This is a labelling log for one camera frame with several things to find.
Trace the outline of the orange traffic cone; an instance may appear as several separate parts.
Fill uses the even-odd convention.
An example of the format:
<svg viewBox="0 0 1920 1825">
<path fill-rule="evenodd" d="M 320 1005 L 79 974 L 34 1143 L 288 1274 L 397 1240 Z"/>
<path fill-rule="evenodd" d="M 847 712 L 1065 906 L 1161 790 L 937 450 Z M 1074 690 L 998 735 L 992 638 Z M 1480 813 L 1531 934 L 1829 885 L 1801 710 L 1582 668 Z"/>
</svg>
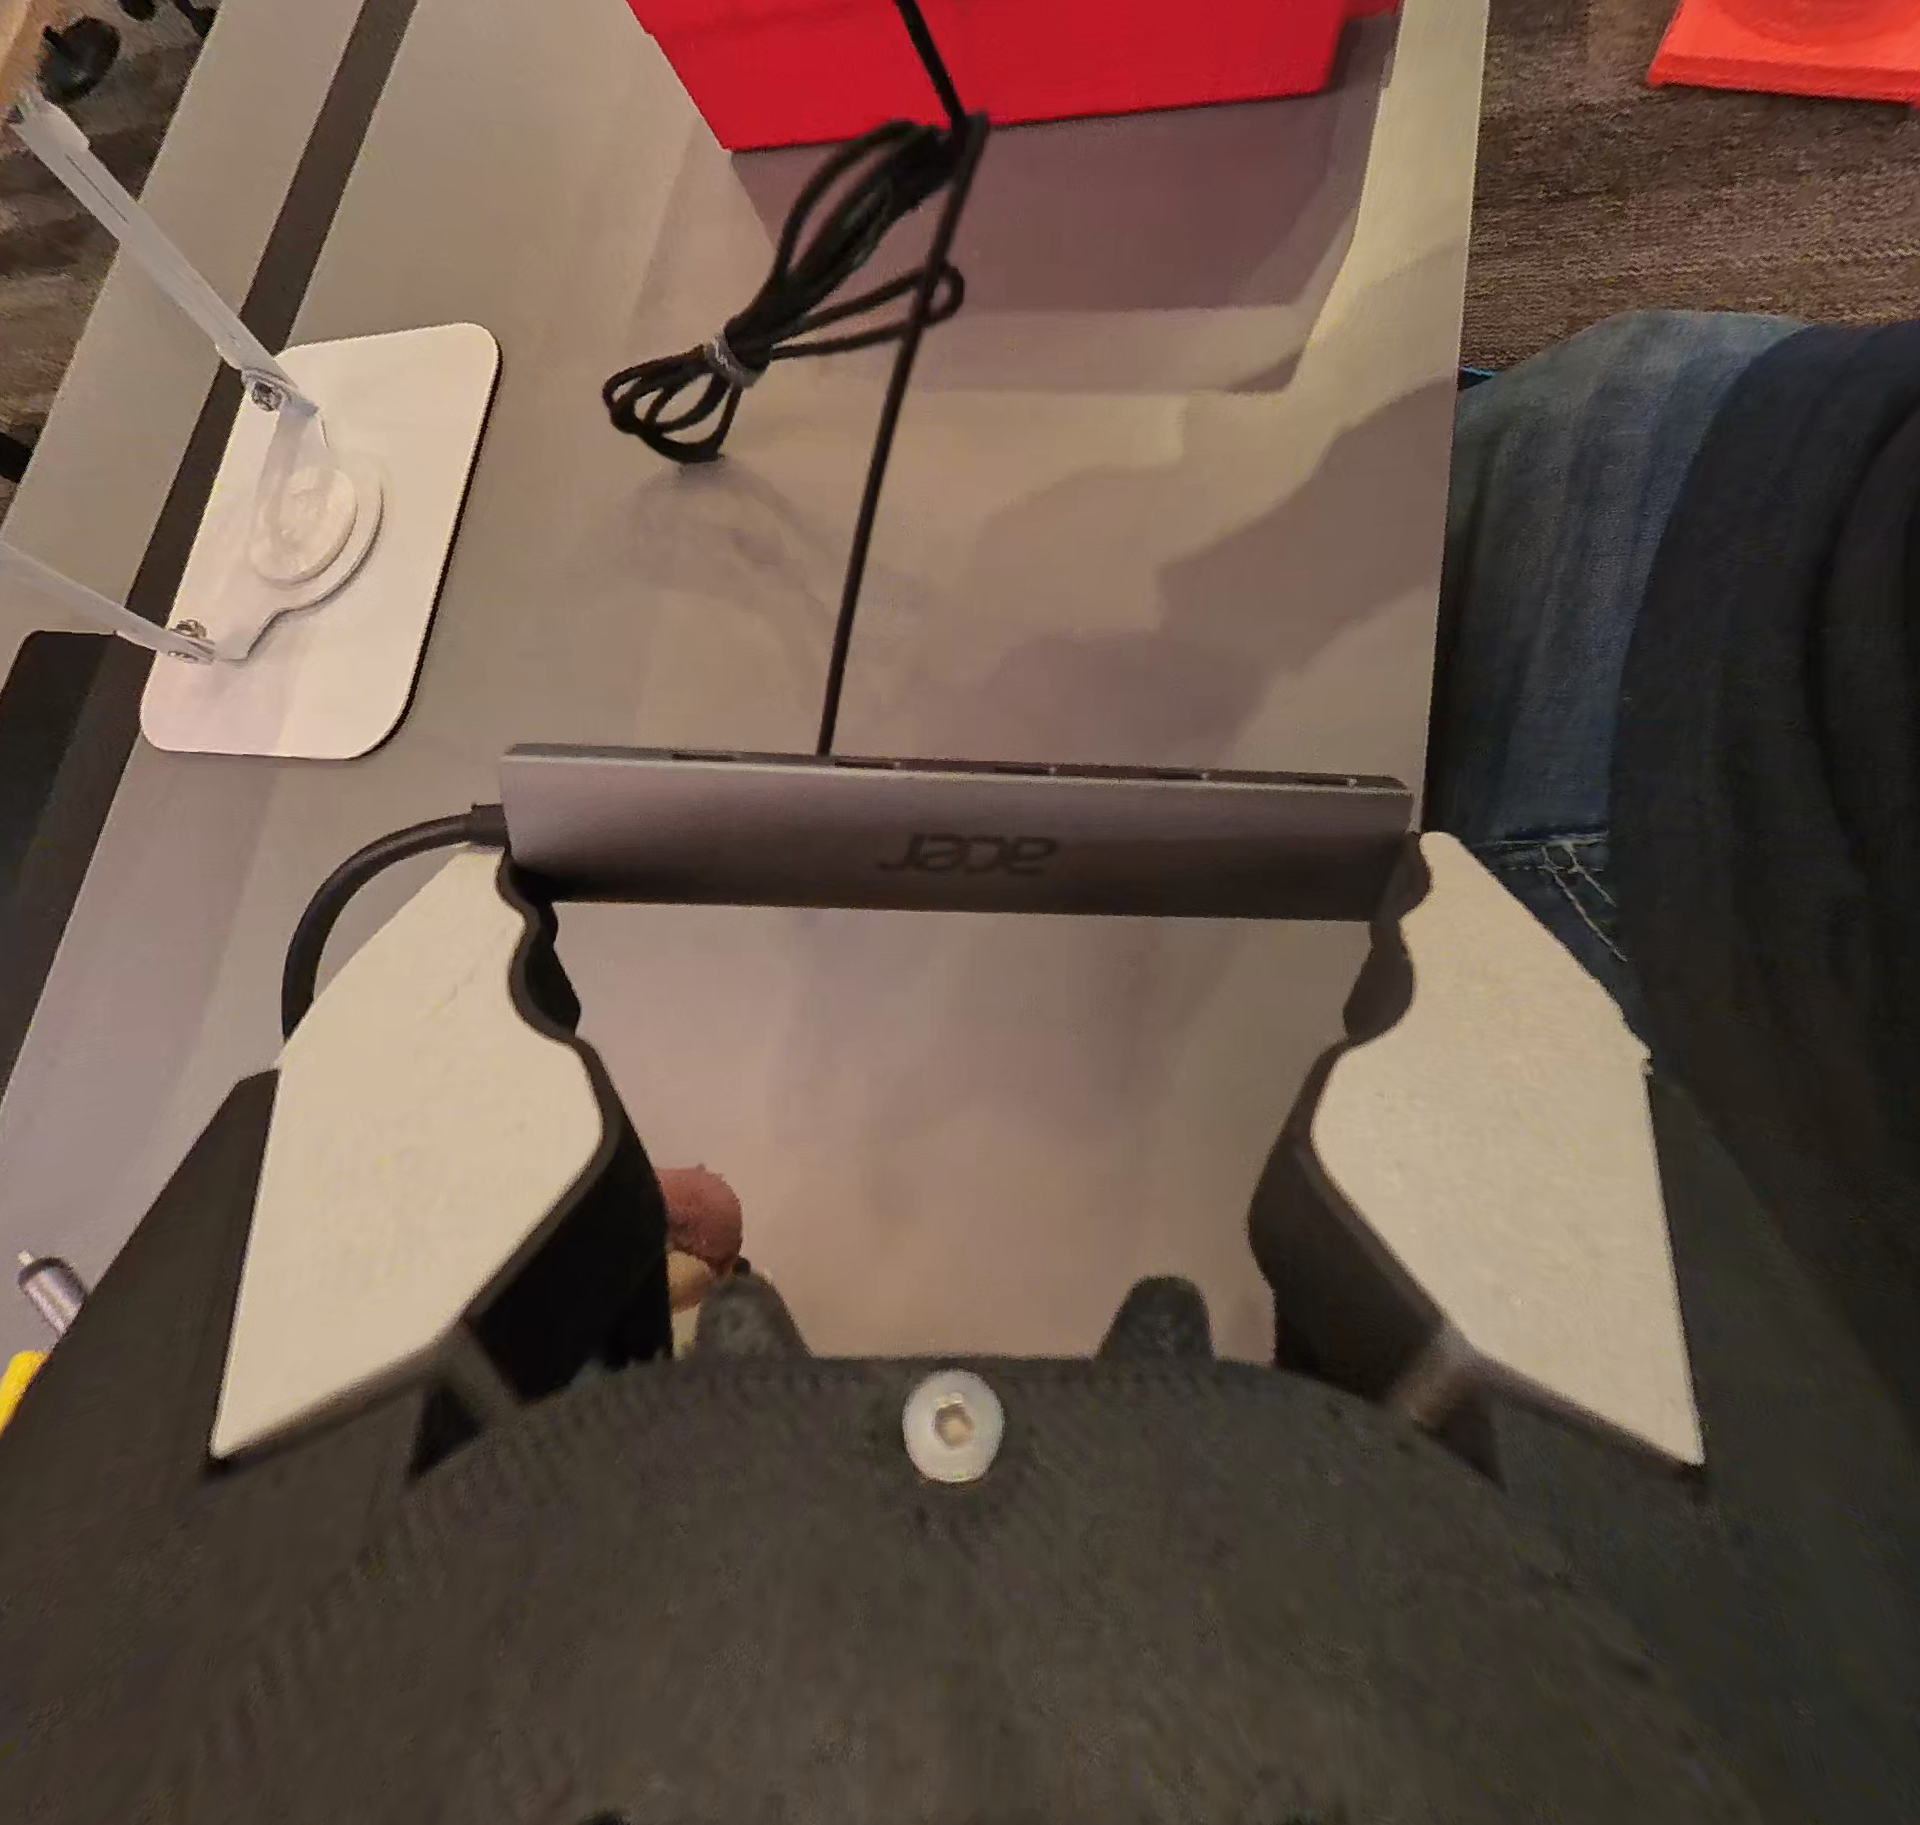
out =
<svg viewBox="0 0 1920 1825">
<path fill-rule="evenodd" d="M 1916 0 L 1677 0 L 1643 79 L 1916 105 Z"/>
</svg>

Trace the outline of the grey usb hub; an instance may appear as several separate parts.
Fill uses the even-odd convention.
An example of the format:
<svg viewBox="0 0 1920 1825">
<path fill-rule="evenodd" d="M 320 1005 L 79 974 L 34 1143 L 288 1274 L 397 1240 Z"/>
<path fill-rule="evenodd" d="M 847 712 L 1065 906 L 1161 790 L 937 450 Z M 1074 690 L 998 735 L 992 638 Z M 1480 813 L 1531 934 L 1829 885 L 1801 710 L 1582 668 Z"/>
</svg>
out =
<svg viewBox="0 0 1920 1825">
<path fill-rule="evenodd" d="M 1367 920 L 1386 775 L 516 745 L 505 847 L 565 900 Z"/>
</svg>

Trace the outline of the person's left hand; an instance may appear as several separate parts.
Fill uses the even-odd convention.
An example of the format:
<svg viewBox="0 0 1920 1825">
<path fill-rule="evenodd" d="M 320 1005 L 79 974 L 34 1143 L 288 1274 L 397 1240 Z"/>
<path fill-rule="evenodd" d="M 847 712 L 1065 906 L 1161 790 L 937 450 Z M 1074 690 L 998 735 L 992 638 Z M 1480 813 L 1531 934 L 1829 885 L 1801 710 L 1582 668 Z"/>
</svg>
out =
<svg viewBox="0 0 1920 1825">
<path fill-rule="evenodd" d="M 731 1185 L 709 1168 L 661 1168 L 666 1296 L 675 1319 L 698 1311 L 703 1296 L 740 1259 L 744 1213 Z"/>
</svg>

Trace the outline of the white stand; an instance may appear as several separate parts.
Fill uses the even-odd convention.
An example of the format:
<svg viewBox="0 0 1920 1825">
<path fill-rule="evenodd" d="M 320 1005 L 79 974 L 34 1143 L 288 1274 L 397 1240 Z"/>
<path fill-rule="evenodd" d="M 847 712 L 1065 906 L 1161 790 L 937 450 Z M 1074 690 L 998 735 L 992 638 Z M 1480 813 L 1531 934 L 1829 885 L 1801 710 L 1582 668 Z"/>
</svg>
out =
<svg viewBox="0 0 1920 1825">
<path fill-rule="evenodd" d="M 167 623 L 30 552 L 3 577 L 155 656 L 140 732 L 169 753 L 358 760 L 414 696 L 501 369 L 490 328 L 271 350 L 39 94 L 12 131 L 199 327 L 244 396 Z"/>
</svg>

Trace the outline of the red plastic bin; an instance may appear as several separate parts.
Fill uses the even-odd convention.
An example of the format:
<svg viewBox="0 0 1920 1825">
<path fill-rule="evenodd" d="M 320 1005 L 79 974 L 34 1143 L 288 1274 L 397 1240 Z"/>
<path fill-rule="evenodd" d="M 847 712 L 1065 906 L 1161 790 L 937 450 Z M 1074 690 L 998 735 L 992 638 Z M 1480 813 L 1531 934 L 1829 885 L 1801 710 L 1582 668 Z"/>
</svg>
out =
<svg viewBox="0 0 1920 1825">
<path fill-rule="evenodd" d="M 915 0 L 959 103 L 998 126 L 1233 105 L 1328 84 L 1398 0 Z M 939 100 L 892 0 L 626 0 L 731 153 L 830 142 Z"/>
</svg>

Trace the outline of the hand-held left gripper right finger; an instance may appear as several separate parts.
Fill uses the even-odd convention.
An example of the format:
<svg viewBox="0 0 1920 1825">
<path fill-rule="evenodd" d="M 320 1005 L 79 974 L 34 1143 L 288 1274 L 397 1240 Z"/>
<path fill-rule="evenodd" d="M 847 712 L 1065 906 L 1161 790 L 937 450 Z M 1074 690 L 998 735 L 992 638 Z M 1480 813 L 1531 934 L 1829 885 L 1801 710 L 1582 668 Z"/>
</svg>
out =
<svg viewBox="0 0 1920 1825">
<path fill-rule="evenodd" d="M 1407 844 L 1247 1235 L 1278 1343 L 1401 1421 L 1497 1398 L 1703 1465 L 1646 1050 L 1460 840 Z"/>
</svg>

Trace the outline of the person's blue jeans leg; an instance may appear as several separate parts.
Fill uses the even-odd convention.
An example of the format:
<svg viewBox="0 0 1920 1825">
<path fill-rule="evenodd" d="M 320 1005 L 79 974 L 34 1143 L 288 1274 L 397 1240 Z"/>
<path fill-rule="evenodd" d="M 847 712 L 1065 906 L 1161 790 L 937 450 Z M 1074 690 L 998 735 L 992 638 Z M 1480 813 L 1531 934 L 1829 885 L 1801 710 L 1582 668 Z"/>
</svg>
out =
<svg viewBox="0 0 1920 1825">
<path fill-rule="evenodd" d="M 1630 311 L 1455 396 L 1428 829 L 1455 837 L 1651 1040 L 1619 937 L 1626 652 L 1694 450 L 1791 316 Z"/>
</svg>

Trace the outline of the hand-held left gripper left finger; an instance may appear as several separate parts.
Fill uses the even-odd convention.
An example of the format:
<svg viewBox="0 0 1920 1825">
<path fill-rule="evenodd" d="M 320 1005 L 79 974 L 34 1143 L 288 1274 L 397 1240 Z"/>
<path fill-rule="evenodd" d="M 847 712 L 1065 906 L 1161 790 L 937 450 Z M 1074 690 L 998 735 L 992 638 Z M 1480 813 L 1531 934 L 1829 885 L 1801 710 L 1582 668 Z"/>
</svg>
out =
<svg viewBox="0 0 1920 1825">
<path fill-rule="evenodd" d="M 653 1168 L 513 871 L 438 871 L 278 1051 L 213 1457 L 405 1383 L 486 1414 L 666 1347 Z"/>
</svg>

